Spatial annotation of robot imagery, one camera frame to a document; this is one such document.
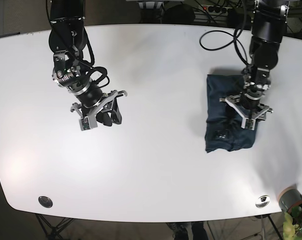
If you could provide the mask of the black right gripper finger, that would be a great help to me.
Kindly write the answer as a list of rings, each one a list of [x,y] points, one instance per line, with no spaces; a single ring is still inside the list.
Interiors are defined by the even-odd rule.
[[[111,127],[113,125],[112,119],[107,112],[98,112],[95,118],[98,123],[104,126]]]
[[[120,125],[122,123],[122,114],[120,112],[117,97],[111,102],[110,122],[111,125]]]

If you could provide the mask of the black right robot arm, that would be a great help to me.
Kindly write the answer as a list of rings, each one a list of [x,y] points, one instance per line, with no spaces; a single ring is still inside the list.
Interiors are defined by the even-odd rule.
[[[78,113],[82,131],[102,124],[120,125],[122,115],[117,99],[127,92],[102,91],[108,71],[95,66],[95,56],[85,29],[85,1],[50,0],[45,11],[51,27],[48,43],[53,52],[52,80],[77,98],[70,111]]]

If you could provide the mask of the left gripper body silver black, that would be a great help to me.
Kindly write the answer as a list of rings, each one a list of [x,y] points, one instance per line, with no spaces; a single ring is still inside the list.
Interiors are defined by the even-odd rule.
[[[265,121],[267,113],[273,113],[274,110],[260,102],[262,94],[250,95],[247,92],[240,92],[237,95],[228,95],[221,97],[220,102],[226,103],[233,108],[241,117],[241,128],[246,130],[255,130],[257,122]]]

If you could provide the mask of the right gripper body silver black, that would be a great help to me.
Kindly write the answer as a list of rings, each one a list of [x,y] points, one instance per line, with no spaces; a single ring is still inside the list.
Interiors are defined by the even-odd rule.
[[[73,103],[70,111],[77,112],[79,115],[79,125],[81,131],[92,130],[98,127],[96,115],[99,112],[108,113],[110,116],[111,102],[117,97],[126,97],[128,93],[125,90],[113,90],[110,93],[103,93],[96,104],[91,107],[85,107],[82,103]]]

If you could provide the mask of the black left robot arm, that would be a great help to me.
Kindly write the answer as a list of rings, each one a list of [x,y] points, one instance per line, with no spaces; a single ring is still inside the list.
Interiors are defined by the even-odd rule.
[[[270,72],[278,63],[278,51],[287,29],[288,0],[256,0],[253,9],[249,55],[251,63],[243,70],[243,90],[221,98],[242,118],[241,127],[254,130],[273,109],[261,103],[271,86]]]

